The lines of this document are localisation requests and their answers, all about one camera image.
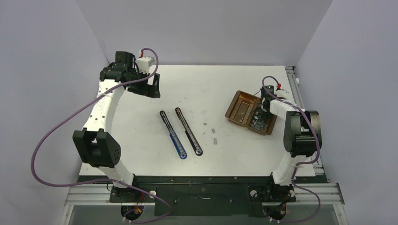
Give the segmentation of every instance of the small metal piece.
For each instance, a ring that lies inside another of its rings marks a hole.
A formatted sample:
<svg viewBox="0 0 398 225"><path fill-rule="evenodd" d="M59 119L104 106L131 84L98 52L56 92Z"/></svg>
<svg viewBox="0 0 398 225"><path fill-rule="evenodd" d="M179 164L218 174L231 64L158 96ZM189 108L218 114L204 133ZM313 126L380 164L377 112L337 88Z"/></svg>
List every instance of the small metal piece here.
<svg viewBox="0 0 398 225"><path fill-rule="evenodd" d="M251 191L250 191L250 196L251 196L251 197L253 197L255 194L257 194L257 191L256 191L256 190L251 190Z"/></svg>
<svg viewBox="0 0 398 225"><path fill-rule="evenodd" d="M176 113L177 113L177 117L180 119L181 123L183 124L184 128L185 128L185 134L188 137L189 142L191 143L193 150L195 151L195 154L197 156L201 156L203 154L203 150L200 147L198 141L195 138L195 135L193 135L193 132L191 130L191 128L189 127L187 121L185 120L183 113L181 112L180 108L176 108Z"/></svg>
<svg viewBox="0 0 398 225"><path fill-rule="evenodd" d="M156 196L156 191L150 191L149 192L150 194L152 194L152 195L154 195L154 196Z"/></svg>
<svg viewBox="0 0 398 225"><path fill-rule="evenodd" d="M161 115L163 122L166 124L166 127L170 132L171 140L173 141L173 144L178 152L178 155L180 156L181 159L186 159L187 153L183 147L183 144L181 144L180 139L178 139L178 136L175 133L173 127L171 126L170 121L167 119L166 113L162 110L159 112L159 114Z"/></svg>

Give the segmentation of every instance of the lavender wall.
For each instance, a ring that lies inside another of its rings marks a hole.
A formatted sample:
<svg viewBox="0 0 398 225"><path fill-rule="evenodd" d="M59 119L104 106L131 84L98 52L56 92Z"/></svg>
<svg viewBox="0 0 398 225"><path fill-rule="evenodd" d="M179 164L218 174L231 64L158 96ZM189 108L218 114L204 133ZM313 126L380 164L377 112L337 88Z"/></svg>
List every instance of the lavender wall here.
<svg viewBox="0 0 398 225"><path fill-rule="evenodd" d="M334 0L296 67L351 225L397 224L398 1Z"/></svg>
<svg viewBox="0 0 398 225"><path fill-rule="evenodd" d="M68 188L46 187L31 175L40 138L95 97L105 57L74 0L0 3L0 224L58 224ZM72 142L89 112L46 141L37 173L76 181L81 165Z"/></svg>

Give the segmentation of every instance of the cable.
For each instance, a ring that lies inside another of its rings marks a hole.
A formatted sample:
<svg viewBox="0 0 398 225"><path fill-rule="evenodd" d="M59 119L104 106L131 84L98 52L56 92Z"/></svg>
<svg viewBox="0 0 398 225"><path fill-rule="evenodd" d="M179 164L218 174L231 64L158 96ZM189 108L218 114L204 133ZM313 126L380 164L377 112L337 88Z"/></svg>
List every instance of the cable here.
<svg viewBox="0 0 398 225"><path fill-rule="evenodd" d="M273 95L273 94L272 94L270 91L268 91L268 89L265 87L265 85L264 85L264 80L267 79L267 78L272 78L272 79L274 79L274 80L276 81L277 85L278 85L278 88L280 88L280 86L281 86L280 83L278 82L278 80L277 80L275 77L273 77L273 76L265 76L265 77L262 79L262 86L263 86L263 88L265 89L265 91L266 91L272 98L274 98L275 100L278 100L278 101L280 101L280 102L283 102L282 99L280 99L280 98L278 98L277 96ZM312 214L312 215L310 215L309 217L304 218L304 219L291 220L291 221L278 221L278 220L274 220L274 219L272 219L272 220L273 220L273 221L276 221L276 222L281 222L281 223L300 223L300 222L304 222L304 221L307 221L307 220L309 220L309 219L312 219L313 217L316 216L316 214L318 214L319 210L321 209L321 199L319 198L319 196L318 196L315 192L313 192L313 191L311 191L311 190L308 190L308 189L306 189L306 188L304 188L304 187L298 186L298 185L294 182L293 179L294 179L294 177L296 176L296 173L297 173L297 168L298 168L297 166L302 165L302 164L313 164L313 163L315 163L316 161L318 161L321 148L320 148L320 146L319 146L319 140L318 140L318 136L316 135L315 129L314 129L314 127L311 125L310 120L308 119L307 115L303 112L303 110L302 110L300 107L297 107L297 106L293 105L293 104L290 103L290 102L284 102L284 103L285 103L285 104L288 104L288 105L290 105L291 107L293 107L294 109L298 110L298 111L301 113L301 115L303 115L303 118L304 118L304 120L306 121L306 123L308 124L308 127L309 127L309 129L310 129L310 131L311 131L311 133L312 133L312 135L314 136L314 139L315 139L315 146L316 146L316 156L315 156L315 158L314 158L313 160L309 161L309 162L299 162L299 163L296 164L296 167L295 167L294 170L293 170L293 175L291 176L291 183L292 183L293 186L295 186L296 188L301 189L301 190L305 190L305 191L307 191L307 192L313 194L313 195L318 199L318 207L316 208L316 211L315 211L314 214Z"/></svg>
<svg viewBox="0 0 398 225"><path fill-rule="evenodd" d="M256 194L253 196L252 209L253 209L253 215L254 215L255 217L259 217L259 218L268 217L269 215L271 215L272 213L274 213L275 211L277 211L277 209L278 209L280 206L283 206L284 204L286 204L286 203L290 200L290 198L285 198L284 201L283 201L282 203L280 203L279 205L275 206L274 209L272 209L269 213L267 213L267 211L265 210L265 211L264 211L264 212L265 212L265 215L256 216L255 213L254 213L254 199L257 197L257 195L258 195L258 193L256 193Z"/></svg>
<svg viewBox="0 0 398 225"><path fill-rule="evenodd" d="M134 66L137 68L137 73L139 73L139 68L136 62L134 62Z"/></svg>
<svg viewBox="0 0 398 225"><path fill-rule="evenodd" d="M107 183L107 190L110 191L110 192L112 192L111 190L109 190L108 185L109 185L109 183Z"/></svg>
<svg viewBox="0 0 398 225"><path fill-rule="evenodd" d="M116 182L116 183L122 184L122 185L124 185L124 186L126 186L126 187L129 187L129 188L131 188L131 189L134 189L134 190L136 190L136 191L142 192L142 193L144 193L144 194L146 194L146 195L152 196L152 197L154 197L154 198L156 198L157 200L161 201L162 203L164 203L165 205L167 205L167 207L170 208L170 211L169 211L168 213L163 214L163 215L161 215L161 216L159 216L159 217L156 217L156 218L153 218L153 219L149 219L149 220L147 220L147 221L139 221L139 222L134 222L134 221L132 221L132 223L136 223L136 224L143 224L143 223L152 222L152 221L158 220L158 219L160 219L160 218L163 218L163 217L165 217L165 216L167 216L167 215L169 215L169 214L171 213L172 208L171 208L171 206L170 206L165 200L159 198L158 196L152 195L152 194L150 194L149 192L146 192L146 191L144 191L144 190L142 190L142 189L139 189L139 188L134 187L134 186L132 186L132 185L130 185L130 184L126 184L126 183L123 183L123 182L121 182L121 181L119 181L119 180L115 180L115 179L96 179L96 180L89 180L89 181L78 182L78 183L71 183L71 184L53 184L53 183L46 182L46 181L42 180L40 177L38 177L38 175L36 174L36 170L35 170L35 159L36 159L36 155L37 155L38 150L40 149L41 145L42 145L43 142L50 136L50 134L51 134L52 132L54 132L54 131L55 131L56 129L58 129L60 126L64 125L66 122L68 122L70 119L72 119L73 117L75 117L76 115L78 115L79 113L81 113L83 110L85 110L86 108L88 108L88 107L91 106L92 104L94 104L94 103L96 103L97 101L99 101L101 98L103 98L103 95L108 94L109 92L115 90L116 88L119 88L119 87L122 87L122 86L125 86L125 85L129 85L129 84L132 84L132 83L138 83L138 82L141 82L141 81L146 81L146 80L148 80L149 78L151 78L152 76L154 76L155 73L156 73L156 71L158 70L158 67L159 67L158 55L156 54L156 52L155 52L154 50L152 50L152 49L150 49L150 48L143 48L143 49L141 50L141 52L143 52L144 50L149 50L149 51L151 51L151 52L155 55L155 58L156 58L156 67L155 67L155 70L154 70L149 76L144 77L144 78L139 79L139 80L134 80L134 81L128 81L128 82L120 83L120 84L118 84L118 85L116 85L116 86L114 86L114 87L108 89L108 90L105 91L104 93L98 95L98 97L95 98L93 101L91 101L90 103L86 104L86 105L83 106L81 109L77 110L77 111L74 112L72 115L70 115L68 118L64 119L64 120L61 121L59 124L57 124L55 127L53 127L50 131L48 131L48 132L41 138L41 140L38 142L38 144L36 145L36 148L35 148L35 150L33 151L32 158L31 158L31 172L32 172L32 175L33 175L33 177L34 177L38 182L40 182L40 183L42 183L42 184L44 184L44 185L51 186L51 187L72 187L72 186L77 186L77 185L82 185L82 184L91 184L91 183L95 183L95 182ZM128 215L129 213L130 213L130 212L127 212L126 214L124 214L123 220L125 220L126 215Z"/></svg>

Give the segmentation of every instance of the white table surface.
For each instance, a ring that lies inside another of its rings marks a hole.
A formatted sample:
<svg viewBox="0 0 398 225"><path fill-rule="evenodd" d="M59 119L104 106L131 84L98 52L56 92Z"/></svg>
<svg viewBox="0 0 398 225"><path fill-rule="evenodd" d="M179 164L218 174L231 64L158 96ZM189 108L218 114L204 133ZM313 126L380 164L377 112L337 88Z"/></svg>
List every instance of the white table surface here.
<svg viewBox="0 0 398 225"><path fill-rule="evenodd" d="M284 67L159 66L158 73L161 75L161 98L152 99L126 91L113 120L112 136L120 144L121 160L131 173L146 176L269 176L277 168L285 152L283 120L278 118L272 135L261 136L228 122L224 115L237 90L256 93L266 75L277 78L292 100ZM267 84L276 85L272 79L267 79ZM176 107L181 108L201 145L202 156L195 155L175 113ZM161 110L166 112L183 144L187 159L179 158L159 115ZM83 163L80 175L104 173ZM297 176L315 176L312 165L305 165Z"/></svg>

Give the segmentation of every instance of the black motor joint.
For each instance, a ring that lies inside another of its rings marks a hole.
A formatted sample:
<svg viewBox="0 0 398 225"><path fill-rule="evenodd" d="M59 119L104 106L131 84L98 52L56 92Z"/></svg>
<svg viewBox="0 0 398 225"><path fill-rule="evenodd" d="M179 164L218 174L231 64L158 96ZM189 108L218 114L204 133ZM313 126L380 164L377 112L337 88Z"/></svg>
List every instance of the black motor joint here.
<svg viewBox="0 0 398 225"><path fill-rule="evenodd" d="M140 73L137 68L133 68L135 64L135 55L129 52L116 52L115 62L109 64L105 67L100 75L99 79L104 81L105 79L115 80L115 82L129 82L144 79L148 77L149 74ZM153 76L152 85L148 84L147 80L132 83L124 86L129 92L133 92L138 95L147 96L150 98L160 98L159 91L159 79L160 75L155 74Z"/></svg>

